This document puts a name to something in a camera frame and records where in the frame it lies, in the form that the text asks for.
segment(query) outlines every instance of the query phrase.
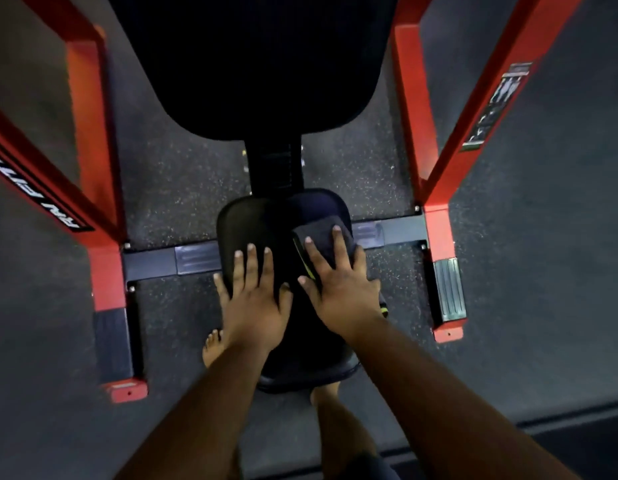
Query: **left hand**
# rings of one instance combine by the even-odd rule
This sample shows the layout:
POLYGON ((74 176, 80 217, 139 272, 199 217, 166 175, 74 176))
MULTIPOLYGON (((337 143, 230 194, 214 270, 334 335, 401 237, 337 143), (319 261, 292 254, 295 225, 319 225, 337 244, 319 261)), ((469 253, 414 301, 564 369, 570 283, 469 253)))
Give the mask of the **left hand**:
POLYGON ((242 345, 271 352, 282 341, 291 314, 293 294, 282 284, 279 305, 273 298, 273 253, 265 248, 262 276, 258 281, 256 246, 247 246, 245 272, 242 251, 236 251, 233 269, 233 297, 220 274, 213 275, 222 306, 223 340, 227 347, 242 345))

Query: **sticker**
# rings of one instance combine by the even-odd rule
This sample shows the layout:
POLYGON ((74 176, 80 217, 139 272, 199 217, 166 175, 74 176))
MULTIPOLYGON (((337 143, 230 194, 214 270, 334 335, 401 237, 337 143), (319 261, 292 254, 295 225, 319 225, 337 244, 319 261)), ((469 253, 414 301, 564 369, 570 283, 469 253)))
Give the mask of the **sticker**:
POLYGON ((513 94, 518 90, 522 81, 529 75, 531 64, 531 62, 511 64, 509 70, 502 75, 500 84, 493 93, 493 96, 491 96, 489 104, 484 108, 480 118, 478 118, 478 122, 475 123, 475 126, 463 143, 463 152, 480 149, 489 136, 489 133, 500 119, 507 104, 511 101, 513 94))
MULTIPOLYGON (((5 155, 8 155, 9 160, 13 161, 17 167, 24 168, 12 155, 7 153, 1 145, 0 149, 5 155)), ((78 217, 68 205, 57 198, 47 186, 41 183, 32 174, 28 173, 28 175, 25 175, 25 173, 28 172, 16 170, 10 163, 0 158, 0 174, 15 185, 20 192, 24 193, 28 199, 35 202, 36 205, 39 205, 43 211, 61 222, 71 232, 88 232, 94 230, 93 227, 86 224, 84 219, 78 217)))

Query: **finger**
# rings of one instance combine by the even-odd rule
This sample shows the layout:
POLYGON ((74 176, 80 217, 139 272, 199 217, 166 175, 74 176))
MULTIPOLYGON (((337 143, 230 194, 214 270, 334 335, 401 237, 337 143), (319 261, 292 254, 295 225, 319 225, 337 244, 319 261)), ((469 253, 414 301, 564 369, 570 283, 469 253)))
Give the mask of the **finger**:
POLYGON ((255 244, 247 244, 247 272, 244 276, 244 289, 257 288, 257 252, 255 244))
POLYGON ((286 327, 286 323, 289 322, 289 316, 291 315, 291 305, 293 304, 293 293, 291 293, 288 283, 282 283, 278 302, 280 316, 284 321, 284 327, 286 327))
POLYGON ((311 262, 313 263, 315 271, 321 278, 326 276, 329 271, 332 271, 327 260, 322 256, 322 254, 320 254, 318 248, 315 247, 315 243, 311 237, 307 237, 304 240, 304 247, 307 250, 307 254, 311 259, 311 262))
POLYGON ((347 245, 340 226, 333 226, 333 253, 336 258, 336 269, 351 269, 347 245))
POLYGON ((315 285, 313 280, 310 280, 306 276, 300 276, 298 278, 298 283, 300 283, 300 286, 309 297, 313 308, 315 308, 317 312, 318 308, 320 308, 320 305, 322 303, 322 297, 320 295, 320 292, 318 291, 318 287, 315 285))
POLYGON ((224 286, 224 281, 222 280, 222 275, 220 273, 215 273, 213 275, 213 282, 215 283, 215 289, 218 290, 218 296, 220 297, 220 306, 222 309, 229 303, 231 298, 229 298, 229 292, 227 291, 226 286, 224 286))
POLYGON ((273 253, 265 248, 265 257, 262 263, 262 276, 260 276, 260 288, 271 291, 273 294, 273 253))
POLYGON ((353 270, 367 277, 367 254, 362 246, 356 246, 356 253, 353 258, 353 270))
POLYGON ((233 255, 233 298, 244 290, 244 254, 235 251, 233 255))

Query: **black seat pad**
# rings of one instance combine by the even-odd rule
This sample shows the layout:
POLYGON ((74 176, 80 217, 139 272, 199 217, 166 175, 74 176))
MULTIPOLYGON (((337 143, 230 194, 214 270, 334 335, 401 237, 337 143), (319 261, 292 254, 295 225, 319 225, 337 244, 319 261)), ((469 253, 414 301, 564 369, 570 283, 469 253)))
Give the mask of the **black seat pad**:
POLYGON ((327 216, 340 217, 351 231, 345 203, 335 193, 321 189, 278 200, 244 197, 228 204, 218 216, 218 244, 227 288, 231 290, 234 252, 246 252, 247 244, 252 242, 260 266, 265 246, 273 251, 276 293, 283 282, 289 283, 293 291, 289 324, 281 345, 266 361, 259 382, 261 389, 285 392, 328 384, 348 377, 359 365, 351 348, 317 317, 297 283, 298 276, 306 272, 291 231, 327 216))
POLYGON ((397 0, 110 0, 158 99, 212 139, 300 135, 355 118, 397 0))

